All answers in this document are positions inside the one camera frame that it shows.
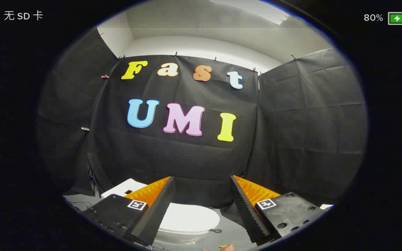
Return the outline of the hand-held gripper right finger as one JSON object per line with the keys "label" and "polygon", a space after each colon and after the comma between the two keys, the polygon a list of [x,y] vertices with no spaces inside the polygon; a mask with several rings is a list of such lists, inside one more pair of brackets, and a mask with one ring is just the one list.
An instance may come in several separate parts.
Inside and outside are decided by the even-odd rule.
{"label": "hand-held gripper right finger", "polygon": [[266,244],[311,225],[324,209],[294,192],[279,194],[231,175],[233,201],[252,243]]}

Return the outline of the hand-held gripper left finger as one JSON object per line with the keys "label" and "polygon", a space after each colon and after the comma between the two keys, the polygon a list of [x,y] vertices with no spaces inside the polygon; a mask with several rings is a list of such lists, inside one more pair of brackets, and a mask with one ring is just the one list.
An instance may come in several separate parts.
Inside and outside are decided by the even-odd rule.
{"label": "hand-held gripper left finger", "polygon": [[117,238],[150,246],[175,193],[169,176],[128,195],[108,195],[82,212],[95,226]]}

